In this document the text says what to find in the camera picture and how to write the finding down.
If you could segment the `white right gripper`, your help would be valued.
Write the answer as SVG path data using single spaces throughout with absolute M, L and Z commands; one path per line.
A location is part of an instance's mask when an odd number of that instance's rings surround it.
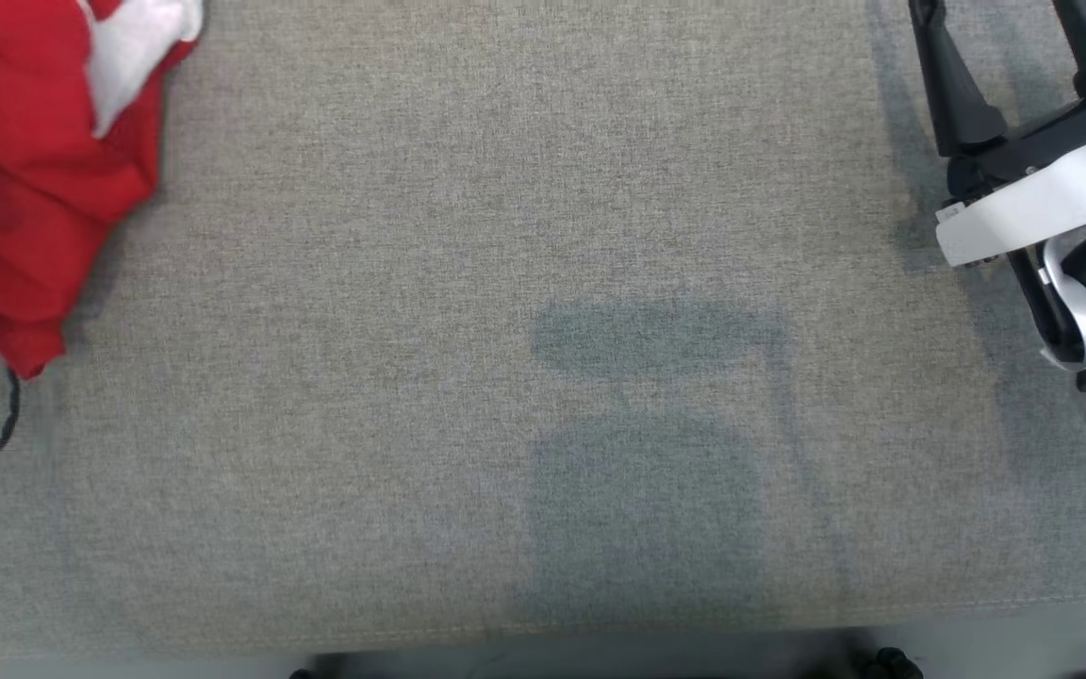
M 1078 101 L 1007 137 L 954 43 L 944 1 L 910 1 L 932 133 L 949 158 L 948 192 L 959 208 L 938 214 L 936 239 L 949 266 L 1041 243 L 1086 226 L 1086 1 L 1055 1 L 1077 65 Z

